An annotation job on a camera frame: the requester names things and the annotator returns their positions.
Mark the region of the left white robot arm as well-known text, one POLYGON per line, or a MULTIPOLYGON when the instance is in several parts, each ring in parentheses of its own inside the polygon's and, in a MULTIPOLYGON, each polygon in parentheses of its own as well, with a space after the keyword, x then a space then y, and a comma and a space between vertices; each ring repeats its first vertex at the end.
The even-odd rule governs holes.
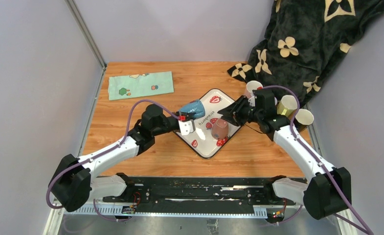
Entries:
POLYGON ((165 107, 152 101, 121 139, 91 154, 64 156, 48 184, 47 204, 53 209, 65 208, 73 212, 87 202, 108 196, 116 196, 122 202, 131 201, 134 189, 129 186, 126 175, 100 177, 100 174, 148 150, 158 135, 179 132, 185 136, 193 133, 193 120, 205 115, 203 105, 197 100, 167 117, 164 111, 165 107))

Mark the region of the blue dotted mug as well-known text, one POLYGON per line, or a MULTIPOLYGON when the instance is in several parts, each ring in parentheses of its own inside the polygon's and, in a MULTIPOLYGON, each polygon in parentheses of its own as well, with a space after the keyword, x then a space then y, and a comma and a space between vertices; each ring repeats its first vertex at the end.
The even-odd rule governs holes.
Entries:
POLYGON ((204 105, 199 99, 182 106, 179 112, 188 114, 191 119, 199 119, 206 115, 204 105))

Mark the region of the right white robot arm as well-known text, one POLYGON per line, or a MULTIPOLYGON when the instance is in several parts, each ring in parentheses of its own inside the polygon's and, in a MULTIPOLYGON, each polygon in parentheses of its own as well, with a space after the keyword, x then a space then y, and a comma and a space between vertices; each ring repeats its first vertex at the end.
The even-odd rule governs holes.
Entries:
POLYGON ((301 137, 296 127, 277 112, 270 89, 254 91, 255 105, 246 96, 218 111, 221 118, 234 126, 257 123, 260 131, 279 145, 304 173, 306 183, 276 176, 264 186, 264 199, 277 204, 282 199, 303 205, 314 219, 344 211, 351 206, 351 175, 323 159, 301 137))

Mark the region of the light pink faceted mug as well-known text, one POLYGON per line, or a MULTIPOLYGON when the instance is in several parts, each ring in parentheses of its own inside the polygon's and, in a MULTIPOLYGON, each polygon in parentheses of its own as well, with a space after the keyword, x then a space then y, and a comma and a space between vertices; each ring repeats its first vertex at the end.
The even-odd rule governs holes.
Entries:
POLYGON ((259 81, 256 81, 256 80, 249 81, 246 83, 246 89, 244 91, 244 95, 246 96, 246 98, 250 99, 251 97, 254 96, 254 93, 253 93, 254 90, 259 90, 262 88, 263 88, 263 85, 259 81))

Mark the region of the black glossy mug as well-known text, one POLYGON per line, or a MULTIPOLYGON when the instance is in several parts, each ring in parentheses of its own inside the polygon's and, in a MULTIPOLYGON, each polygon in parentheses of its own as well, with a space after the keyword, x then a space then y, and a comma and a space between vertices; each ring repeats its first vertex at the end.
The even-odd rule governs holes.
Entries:
POLYGON ((298 132, 305 130, 315 120, 314 115, 307 109, 300 109, 294 116, 294 126, 298 132))

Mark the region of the yellow-green faceted mug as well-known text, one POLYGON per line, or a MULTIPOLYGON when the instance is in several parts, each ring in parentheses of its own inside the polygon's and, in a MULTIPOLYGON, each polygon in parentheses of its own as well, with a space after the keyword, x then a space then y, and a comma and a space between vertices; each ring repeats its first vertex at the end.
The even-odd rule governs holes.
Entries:
POLYGON ((297 107, 297 99, 294 96, 284 95, 277 104, 277 114, 289 118, 297 107))

